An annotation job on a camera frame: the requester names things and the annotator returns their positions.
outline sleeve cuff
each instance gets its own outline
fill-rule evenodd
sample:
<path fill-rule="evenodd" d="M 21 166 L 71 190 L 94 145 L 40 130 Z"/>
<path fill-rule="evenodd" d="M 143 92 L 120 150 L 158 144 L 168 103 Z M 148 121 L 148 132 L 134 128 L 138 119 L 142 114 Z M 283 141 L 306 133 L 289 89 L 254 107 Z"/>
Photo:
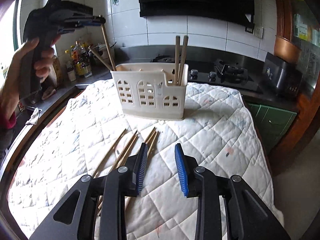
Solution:
<path fill-rule="evenodd" d="M 5 129 L 11 129 L 16 125 L 16 113 L 13 112 L 10 119 L 7 120 L 0 112 L 0 127 Z"/>

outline quilted white mat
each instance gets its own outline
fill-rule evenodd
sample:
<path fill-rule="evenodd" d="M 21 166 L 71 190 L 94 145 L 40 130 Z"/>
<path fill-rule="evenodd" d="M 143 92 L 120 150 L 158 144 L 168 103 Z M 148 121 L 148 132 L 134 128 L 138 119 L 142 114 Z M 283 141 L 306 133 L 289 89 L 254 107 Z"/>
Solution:
<path fill-rule="evenodd" d="M 184 120 L 158 121 L 123 115 L 112 80 L 91 84 L 69 100 L 63 114 L 33 143 L 9 191 L 9 208 L 27 237 L 52 207 L 84 174 L 92 174 L 124 128 L 119 152 L 137 129 L 132 154 L 153 127 L 160 131 L 144 180 L 144 188 L 126 212 L 127 238 L 194 239 L 197 199 L 180 190 L 174 146 L 196 158 L 216 175 L 241 175 L 283 223 L 273 202 L 273 185 L 250 112 L 231 88 L 188 83 Z M 106 175 L 116 159 L 104 163 Z M 222 235 L 226 218 L 220 199 Z M 97 219 L 95 238 L 99 236 Z"/>

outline white plastic basket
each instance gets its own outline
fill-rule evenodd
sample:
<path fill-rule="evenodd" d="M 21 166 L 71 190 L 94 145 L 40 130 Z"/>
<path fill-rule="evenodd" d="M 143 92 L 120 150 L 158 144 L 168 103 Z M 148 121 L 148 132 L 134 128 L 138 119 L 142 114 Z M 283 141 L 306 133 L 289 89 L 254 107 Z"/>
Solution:
<path fill-rule="evenodd" d="M 124 114 L 139 117 L 179 120 L 188 83 L 188 65 L 181 86 L 174 83 L 174 63 L 128 63 L 111 71 Z"/>

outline floor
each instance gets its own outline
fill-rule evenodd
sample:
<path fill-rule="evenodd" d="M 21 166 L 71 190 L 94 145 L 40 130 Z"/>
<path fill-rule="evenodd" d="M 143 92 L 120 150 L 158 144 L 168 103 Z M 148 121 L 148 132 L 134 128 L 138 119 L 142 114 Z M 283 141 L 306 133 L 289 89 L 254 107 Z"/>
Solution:
<path fill-rule="evenodd" d="M 308 229 L 320 208 L 320 130 L 286 172 L 273 177 L 275 206 L 292 240 Z"/>

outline green cabinet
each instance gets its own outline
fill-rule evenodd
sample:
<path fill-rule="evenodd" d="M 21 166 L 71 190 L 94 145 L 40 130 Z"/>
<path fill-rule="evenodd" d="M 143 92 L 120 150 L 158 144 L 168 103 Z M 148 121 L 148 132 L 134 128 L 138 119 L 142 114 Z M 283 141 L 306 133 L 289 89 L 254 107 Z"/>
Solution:
<path fill-rule="evenodd" d="M 289 129 L 297 113 L 271 106 L 247 103 L 259 129 L 262 144 L 269 153 Z"/>

